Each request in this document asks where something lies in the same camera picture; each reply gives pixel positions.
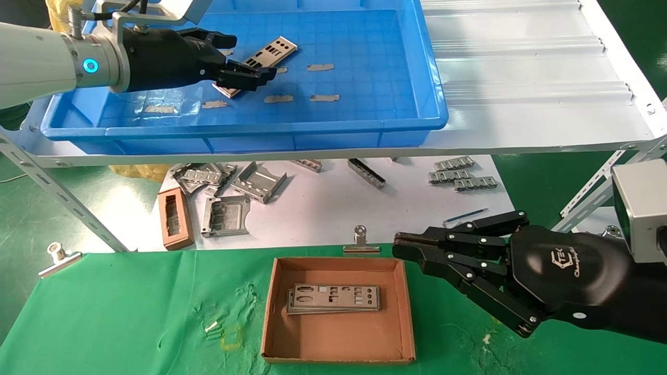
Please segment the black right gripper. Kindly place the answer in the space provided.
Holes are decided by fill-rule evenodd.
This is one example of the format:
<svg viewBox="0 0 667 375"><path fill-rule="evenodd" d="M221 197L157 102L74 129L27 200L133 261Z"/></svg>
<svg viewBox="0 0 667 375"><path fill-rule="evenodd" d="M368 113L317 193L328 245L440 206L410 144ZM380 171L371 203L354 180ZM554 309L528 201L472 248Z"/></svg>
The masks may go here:
<svg viewBox="0 0 667 375"><path fill-rule="evenodd" d="M514 280L545 319L665 343L665 265L634 261L626 243L593 233L526 227L511 211L394 236L394 258L417 263L424 275L450 283L512 332L527 339L540 314L510 292Z"/></svg>

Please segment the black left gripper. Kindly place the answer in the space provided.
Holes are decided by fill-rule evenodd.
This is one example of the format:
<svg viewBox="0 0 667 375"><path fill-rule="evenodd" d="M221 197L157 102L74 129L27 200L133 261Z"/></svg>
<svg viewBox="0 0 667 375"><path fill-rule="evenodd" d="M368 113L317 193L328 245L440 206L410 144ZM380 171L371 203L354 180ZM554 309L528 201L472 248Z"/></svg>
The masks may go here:
<svg viewBox="0 0 667 375"><path fill-rule="evenodd" d="M222 88L255 92L277 74L276 67L252 67L227 60L218 49L231 49L235 35L205 29L126 29L123 46L129 62L126 92L178 88L205 79Z"/></svg>

